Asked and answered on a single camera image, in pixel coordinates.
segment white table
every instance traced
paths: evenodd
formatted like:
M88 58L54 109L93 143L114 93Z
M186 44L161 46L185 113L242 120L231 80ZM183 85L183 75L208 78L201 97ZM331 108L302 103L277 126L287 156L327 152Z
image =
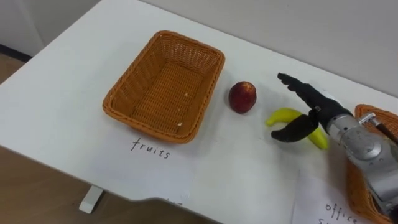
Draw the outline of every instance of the white table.
M158 30L185 34L226 55L189 144L148 138L101 108ZM299 170L342 189L345 168L335 164L344 154L335 146L319 151L307 140L271 139L263 121L273 110L308 111L276 79L278 72L326 88L351 110L367 103L398 113L397 98L143 2L103 0L0 86L0 144L128 200L162 198L223 223L290 223ZM246 115L232 112L225 100L240 80L257 87L257 103ZM131 150L139 138L146 146Z

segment apple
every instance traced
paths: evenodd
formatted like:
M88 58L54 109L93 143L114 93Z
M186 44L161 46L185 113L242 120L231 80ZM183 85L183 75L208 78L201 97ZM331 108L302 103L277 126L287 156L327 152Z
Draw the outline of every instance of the apple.
M230 89L228 99L233 111L239 114L246 113L256 103L256 87L246 81L238 82Z

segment paper sheet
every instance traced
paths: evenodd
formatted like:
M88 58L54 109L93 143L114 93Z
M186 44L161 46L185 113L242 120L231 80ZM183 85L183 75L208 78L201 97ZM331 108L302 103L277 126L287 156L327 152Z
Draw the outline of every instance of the paper sheet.
M321 179L300 174L292 224L371 224L355 215L344 195Z
M132 200L163 198L183 205L190 197L198 142L169 144L129 130L123 124L98 141L89 166L103 183Z

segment yellow banana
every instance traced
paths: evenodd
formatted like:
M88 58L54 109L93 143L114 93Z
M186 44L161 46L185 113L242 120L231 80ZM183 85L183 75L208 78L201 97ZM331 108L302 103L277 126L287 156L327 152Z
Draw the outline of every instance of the yellow banana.
M280 108L273 112L273 114L266 121L268 127L274 125L277 122L289 123L294 119L298 118L302 113L292 108ZM327 149L329 147L328 138L322 132L320 128L317 128L313 133L308 136L314 145L319 149Z

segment wicker basket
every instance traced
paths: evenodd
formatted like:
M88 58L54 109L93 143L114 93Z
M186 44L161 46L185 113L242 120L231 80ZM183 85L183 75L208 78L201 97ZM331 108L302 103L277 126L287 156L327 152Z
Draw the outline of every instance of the wicker basket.
M103 101L106 114L155 138L186 143L198 132L224 54L170 31L156 33Z
M355 108L355 117L359 118L368 112L374 112L379 121L386 125L392 133L398 135L397 115L379 108L375 108L373 106L358 105ZM379 132L374 126L371 126L370 124L366 124L365 126L370 131L382 135L382 133ZM388 217L378 212L373 202L372 195L366 188L365 180L363 179L361 171L359 171L359 169L349 160L347 160L347 195L348 203L352 211L358 215L365 217L377 224L391 223Z

